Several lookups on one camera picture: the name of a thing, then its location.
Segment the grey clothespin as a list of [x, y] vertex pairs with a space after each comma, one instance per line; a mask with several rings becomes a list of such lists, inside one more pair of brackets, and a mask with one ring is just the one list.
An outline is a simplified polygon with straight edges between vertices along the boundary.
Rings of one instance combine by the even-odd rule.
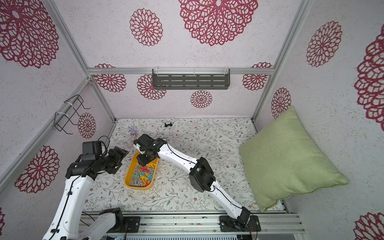
[[142, 188], [143, 187], [143, 181], [141, 178], [132, 177], [130, 181], [130, 187], [133, 188]]

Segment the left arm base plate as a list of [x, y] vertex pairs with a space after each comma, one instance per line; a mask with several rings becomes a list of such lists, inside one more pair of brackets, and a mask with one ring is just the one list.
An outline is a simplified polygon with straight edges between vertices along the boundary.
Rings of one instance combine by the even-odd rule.
[[138, 233], [140, 227], [141, 217], [128, 216], [123, 218], [123, 225], [120, 229], [120, 233]]

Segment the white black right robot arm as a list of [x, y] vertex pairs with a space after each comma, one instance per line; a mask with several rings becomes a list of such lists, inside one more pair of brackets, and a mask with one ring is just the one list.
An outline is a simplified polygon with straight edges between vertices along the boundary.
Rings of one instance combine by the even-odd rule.
[[190, 157], [169, 145], [168, 141], [143, 134], [134, 140], [135, 148], [140, 152], [137, 156], [139, 165], [146, 166], [155, 159], [169, 161], [189, 174], [191, 186], [200, 193], [207, 192], [231, 218], [237, 230], [252, 227], [252, 213], [237, 203], [219, 184], [209, 162], [201, 157]]

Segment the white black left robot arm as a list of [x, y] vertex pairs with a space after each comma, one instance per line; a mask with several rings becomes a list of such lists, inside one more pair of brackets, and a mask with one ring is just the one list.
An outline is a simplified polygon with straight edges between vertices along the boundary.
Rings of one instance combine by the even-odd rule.
[[65, 190], [44, 240], [100, 240], [107, 232], [126, 227], [120, 208], [100, 212], [82, 233], [79, 232], [85, 201], [97, 176], [115, 174], [129, 151], [114, 147], [106, 153], [102, 147], [84, 147], [83, 153], [67, 169]]

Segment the yellow storage box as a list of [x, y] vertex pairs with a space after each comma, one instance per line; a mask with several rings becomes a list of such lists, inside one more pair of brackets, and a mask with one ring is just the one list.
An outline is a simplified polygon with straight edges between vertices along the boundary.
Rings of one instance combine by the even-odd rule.
[[134, 154], [124, 183], [130, 189], [149, 190], [155, 181], [159, 159], [155, 159], [143, 167], [138, 162], [139, 154], [139, 152]]

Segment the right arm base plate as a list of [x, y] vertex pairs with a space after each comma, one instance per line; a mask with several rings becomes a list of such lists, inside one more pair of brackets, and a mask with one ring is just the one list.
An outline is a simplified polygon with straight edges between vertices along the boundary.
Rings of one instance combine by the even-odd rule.
[[259, 218], [257, 216], [250, 216], [248, 223], [245, 226], [242, 226], [241, 223], [235, 219], [230, 218], [229, 216], [219, 216], [219, 225], [221, 232], [260, 232], [261, 225]]

